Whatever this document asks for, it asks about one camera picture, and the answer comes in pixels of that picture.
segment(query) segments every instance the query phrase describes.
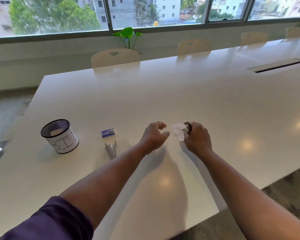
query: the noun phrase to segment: hand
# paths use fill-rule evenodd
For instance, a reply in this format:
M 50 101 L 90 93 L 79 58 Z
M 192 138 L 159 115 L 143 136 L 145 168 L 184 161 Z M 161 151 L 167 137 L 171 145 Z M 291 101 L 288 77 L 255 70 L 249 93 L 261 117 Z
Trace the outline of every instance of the hand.
M 212 152 L 212 144 L 208 130 L 200 123 L 192 121 L 190 135 L 184 133 L 184 143 L 197 157 L 204 157 Z
M 145 129 L 143 136 L 138 143 L 145 149 L 145 154 L 148 155 L 153 150 L 160 148 L 166 139 L 169 137 L 170 132 L 165 131 L 160 133 L 159 129 L 166 128 L 167 125 L 161 121 L 149 124 Z

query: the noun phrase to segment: purple shirt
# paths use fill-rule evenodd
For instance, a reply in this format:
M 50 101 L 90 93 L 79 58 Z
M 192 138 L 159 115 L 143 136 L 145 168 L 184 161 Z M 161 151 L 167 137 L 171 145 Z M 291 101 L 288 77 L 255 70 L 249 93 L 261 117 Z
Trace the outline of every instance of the purple shirt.
M 90 220 L 65 199 L 53 196 L 29 219 L 6 232 L 0 240 L 91 240 L 92 236 Z

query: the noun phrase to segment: glass pane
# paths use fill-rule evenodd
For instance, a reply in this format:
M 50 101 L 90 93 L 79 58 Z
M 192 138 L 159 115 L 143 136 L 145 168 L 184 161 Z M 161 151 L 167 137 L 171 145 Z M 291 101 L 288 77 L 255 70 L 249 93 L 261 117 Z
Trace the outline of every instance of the glass pane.
M 0 38 L 108 30 L 95 10 L 89 0 L 0 0 Z
M 256 0 L 250 20 L 300 17 L 300 0 Z
M 240 19 L 246 0 L 212 0 L 209 21 Z
M 113 29 L 123 29 L 201 24 L 206 0 L 108 0 L 108 2 Z

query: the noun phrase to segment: black mesh cup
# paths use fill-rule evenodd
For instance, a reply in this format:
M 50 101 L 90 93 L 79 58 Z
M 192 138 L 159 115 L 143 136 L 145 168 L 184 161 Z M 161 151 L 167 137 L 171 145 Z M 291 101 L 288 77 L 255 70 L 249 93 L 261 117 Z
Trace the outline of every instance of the black mesh cup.
M 54 120 L 46 124 L 41 130 L 41 136 L 61 154 L 72 151 L 79 144 L 79 139 L 67 120 Z

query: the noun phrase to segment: chair backrest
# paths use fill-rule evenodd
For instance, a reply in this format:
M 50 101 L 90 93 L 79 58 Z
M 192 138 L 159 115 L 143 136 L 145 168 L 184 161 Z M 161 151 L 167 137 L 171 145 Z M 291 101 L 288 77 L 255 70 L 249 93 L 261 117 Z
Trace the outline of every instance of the chair backrest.
M 193 53 L 211 51 L 212 47 L 208 40 L 191 39 L 184 40 L 178 44 L 178 56 L 189 55 Z
M 300 37 L 300 27 L 286 28 L 286 39 Z
M 241 36 L 242 45 L 266 43 L 268 41 L 268 35 L 261 32 L 247 32 Z
M 107 67 L 140 61 L 139 53 L 132 49 L 107 49 L 91 58 L 92 68 Z

